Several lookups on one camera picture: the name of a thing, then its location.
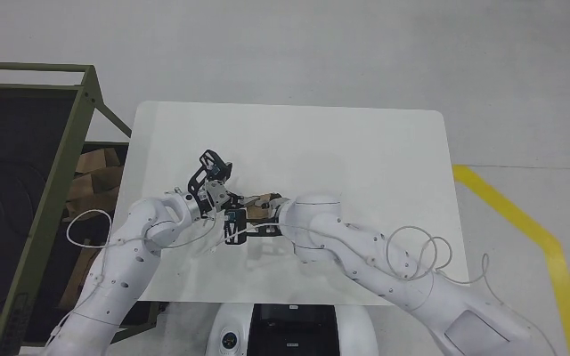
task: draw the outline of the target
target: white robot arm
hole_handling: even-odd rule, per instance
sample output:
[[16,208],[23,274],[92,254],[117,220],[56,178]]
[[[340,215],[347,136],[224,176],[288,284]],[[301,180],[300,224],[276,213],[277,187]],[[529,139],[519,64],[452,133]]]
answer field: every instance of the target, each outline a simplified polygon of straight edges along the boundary
[[[348,278],[424,324],[445,355],[536,355],[528,329],[495,301],[434,271],[410,280],[418,262],[398,246],[386,256],[385,236],[343,222],[335,197],[299,197],[279,206],[277,216],[303,262],[337,262]],[[387,258],[400,278],[390,274]]]

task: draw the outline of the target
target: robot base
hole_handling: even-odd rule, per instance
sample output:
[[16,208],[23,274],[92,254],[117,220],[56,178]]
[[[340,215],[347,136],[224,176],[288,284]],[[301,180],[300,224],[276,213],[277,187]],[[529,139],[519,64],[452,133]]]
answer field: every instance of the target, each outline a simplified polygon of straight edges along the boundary
[[206,356],[378,356],[360,305],[222,304]]

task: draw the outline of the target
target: yellow floor line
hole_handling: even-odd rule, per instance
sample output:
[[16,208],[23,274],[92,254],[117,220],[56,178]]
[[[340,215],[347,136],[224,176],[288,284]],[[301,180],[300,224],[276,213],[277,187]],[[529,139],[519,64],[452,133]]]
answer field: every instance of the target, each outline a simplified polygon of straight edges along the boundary
[[453,178],[467,186],[542,249],[564,328],[566,346],[570,350],[570,274],[558,239],[468,166],[453,166]]

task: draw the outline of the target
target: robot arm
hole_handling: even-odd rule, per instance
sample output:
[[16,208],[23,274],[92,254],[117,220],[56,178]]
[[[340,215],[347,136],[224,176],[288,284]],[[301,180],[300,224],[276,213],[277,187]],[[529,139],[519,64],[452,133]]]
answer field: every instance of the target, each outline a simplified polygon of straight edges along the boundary
[[130,207],[125,224],[95,259],[77,305],[63,326],[52,332],[43,355],[106,354],[121,321],[159,267],[162,248],[210,211],[243,206],[244,197],[224,187],[232,165],[209,150],[200,162],[202,168],[190,179],[188,193],[176,189],[164,198],[142,199]]
[[424,278],[406,280],[418,262],[400,247],[390,246],[388,253],[401,278],[386,273],[391,270],[384,235],[344,223],[334,197],[289,201],[279,207],[278,220],[281,233],[295,243],[295,254],[303,262],[335,261],[348,278],[424,324],[445,355],[536,354],[527,328],[495,301],[433,271]]
[[[311,195],[294,202],[273,194],[269,202],[244,198],[224,187],[231,164],[213,151],[207,151],[200,161],[202,168],[191,178],[188,193],[176,190],[131,206],[125,224],[110,237],[91,267],[76,307],[64,318],[63,326],[56,327],[43,355],[104,355],[120,322],[149,285],[161,249],[211,210],[226,213],[228,245],[241,244],[247,236],[282,234],[294,242],[295,254],[303,262],[335,261],[348,278],[423,323],[445,355],[535,354],[528,330],[496,303],[433,271],[421,279],[406,280],[418,262],[396,246],[386,256],[387,242],[381,233],[343,223],[336,198]],[[248,219],[246,206],[271,213]],[[229,240],[228,234],[242,231],[247,223],[261,224],[258,232],[239,233]],[[280,228],[270,230],[264,224]],[[385,272],[390,271],[387,257],[400,279]]]

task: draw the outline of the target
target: round button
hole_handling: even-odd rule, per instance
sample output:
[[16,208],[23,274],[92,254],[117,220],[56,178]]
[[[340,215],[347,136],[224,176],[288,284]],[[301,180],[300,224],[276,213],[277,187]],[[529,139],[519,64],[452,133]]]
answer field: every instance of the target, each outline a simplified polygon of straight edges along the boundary
[[234,333],[227,333],[222,337],[222,346],[227,349],[231,350],[238,344],[238,337]]

